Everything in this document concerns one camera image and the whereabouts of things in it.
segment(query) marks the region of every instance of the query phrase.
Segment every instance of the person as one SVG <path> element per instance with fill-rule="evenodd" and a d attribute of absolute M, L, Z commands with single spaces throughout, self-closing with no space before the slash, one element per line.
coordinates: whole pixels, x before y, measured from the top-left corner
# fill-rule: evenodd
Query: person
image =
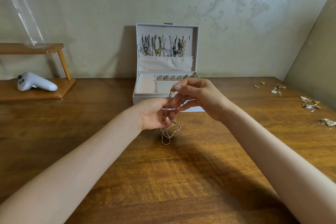
<path fill-rule="evenodd" d="M 303 224 L 336 223 L 336 184 L 227 99 L 206 79 L 188 78 L 171 100 L 144 100 L 120 113 L 86 142 L 15 192 L 0 206 L 1 224 L 61 224 L 107 168 L 144 129 L 162 128 L 174 116 L 201 106 L 223 123 Z M 181 106 L 182 100 L 188 100 Z M 162 108 L 172 108 L 165 116 Z"/>

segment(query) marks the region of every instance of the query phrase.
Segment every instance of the white game controller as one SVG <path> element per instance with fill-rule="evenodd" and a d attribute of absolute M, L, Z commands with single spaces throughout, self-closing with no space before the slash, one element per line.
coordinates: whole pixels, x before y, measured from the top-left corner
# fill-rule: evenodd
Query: white game controller
<path fill-rule="evenodd" d="M 19 91 L 25 91 L 31 88 L 41 88 L 48 91 L 57 90 L 56 84 L 31 72 L 25 72 L 17 78 L 17 88 Z"/>

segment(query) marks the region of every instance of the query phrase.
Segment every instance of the forearm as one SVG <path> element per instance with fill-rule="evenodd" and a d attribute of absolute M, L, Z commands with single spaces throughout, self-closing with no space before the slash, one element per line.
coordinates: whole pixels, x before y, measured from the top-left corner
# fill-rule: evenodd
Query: forearm
<path fill-rule="evenodd" d="M 128 109 L 24 185 L 0 206 L 0 223 L 61 224 L 139 134 Z"/>
<path fill-rule="evenodd" d="M 234 106 L 222 122 L 302 223 L 336 223 L 336 184 Z"/>

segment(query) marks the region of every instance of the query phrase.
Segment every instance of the jewelry box lid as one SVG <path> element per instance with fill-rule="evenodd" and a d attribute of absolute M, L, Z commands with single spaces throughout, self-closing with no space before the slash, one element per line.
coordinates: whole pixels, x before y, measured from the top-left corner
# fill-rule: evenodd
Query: jewelry box lid
<path fill-rule="evenodd" d="M 197 25 L 137 23 L 137 72 L 196 72 L 198 37 Z M 172 50 L 174 46 L 176 50 L 181 51 L 181 54 Z"/>

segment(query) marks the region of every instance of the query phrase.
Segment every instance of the person's right hand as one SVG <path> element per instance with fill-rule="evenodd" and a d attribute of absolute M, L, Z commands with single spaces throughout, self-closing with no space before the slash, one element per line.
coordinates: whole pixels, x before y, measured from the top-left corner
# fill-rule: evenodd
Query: person's right hand
<path fill-rule="evenodd" d="M 171 101 L 172 108 L 176 108 L 175 112 L 200 106 L 214 120 L 221 121 L 224 112 L 234 105 L 207 79 L 186 78 L 178 82 L 171 91 L 178 92 Z M 189 101 L 180 107 L 181 95 L 184 101 Z"/>

